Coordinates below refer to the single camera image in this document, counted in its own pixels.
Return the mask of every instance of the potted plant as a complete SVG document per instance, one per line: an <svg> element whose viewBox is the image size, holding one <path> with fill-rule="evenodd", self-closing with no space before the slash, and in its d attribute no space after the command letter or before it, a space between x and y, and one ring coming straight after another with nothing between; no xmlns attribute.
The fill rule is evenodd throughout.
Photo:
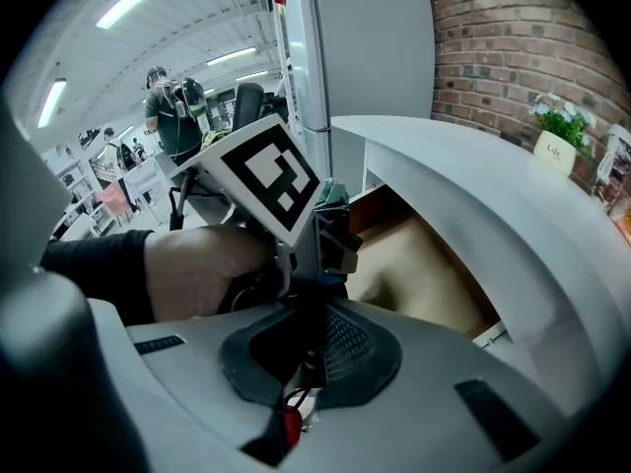
<svg viewBox="0 0 631 473"><path fill-rule="evenodd" d="M587 110L574 107L570 101L565 101L560 108L561 99L551 93L539 95L534 103L530 113L539 121L543 131L532 152L569 176L577 151L594 156L590 139L583 132L588 126L596 127L596 118Z"/></svg>

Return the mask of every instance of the black chair backrest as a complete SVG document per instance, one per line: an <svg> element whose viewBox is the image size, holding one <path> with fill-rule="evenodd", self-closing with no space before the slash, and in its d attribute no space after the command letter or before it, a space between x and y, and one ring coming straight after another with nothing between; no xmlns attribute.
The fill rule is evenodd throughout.
<svg viewBox="0 0 631 473"><path fill-rule="evenodd" d="M233 131L255 122L260 116L265 91L254 83L239 84L235 101Z"/></svg>

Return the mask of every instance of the curved white countertop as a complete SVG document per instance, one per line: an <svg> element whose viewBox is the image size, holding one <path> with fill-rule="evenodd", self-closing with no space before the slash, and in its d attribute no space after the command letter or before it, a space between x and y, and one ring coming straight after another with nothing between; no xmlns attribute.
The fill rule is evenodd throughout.
<svg viewBox="0 0 631 473"><path fill-rule="evenodd" d="M631 248L593 199L531 153L472 128L372 115L331 123L367 140L370 170L450 244L514 341L576 313L601 381L611 380L631 331ZM497 243L476 246L491 226Z"/></svg>

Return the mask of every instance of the snack package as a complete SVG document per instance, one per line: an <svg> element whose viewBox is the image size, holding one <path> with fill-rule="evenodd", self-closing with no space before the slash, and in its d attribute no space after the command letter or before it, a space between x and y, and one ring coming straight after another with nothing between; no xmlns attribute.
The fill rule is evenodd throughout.
<svg viewBox="0 0 631 473"><path fill-rule="evenodd" d="M631 133L614 124L607 132L607 152L596 170L592 197L608 212L631 174Z"/></svg>
<svg viewBox="0 0 631 473"><path fill-rule="evenodd" d="M609 218L631 245L631 198L624 192L611 207Z"/></svg>

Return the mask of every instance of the refrigerator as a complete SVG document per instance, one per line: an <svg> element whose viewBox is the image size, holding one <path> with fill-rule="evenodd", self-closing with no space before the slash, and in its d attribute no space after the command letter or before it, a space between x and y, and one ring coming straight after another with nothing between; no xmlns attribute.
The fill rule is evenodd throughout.
<svg viewBox="0 0 631 473"><path fill-rule="evenodd" d="M302 141L322 177L354 196L366 187L361 137L336 115L430 117L434 24L430 0L286 0L286 47Z"/></svg>

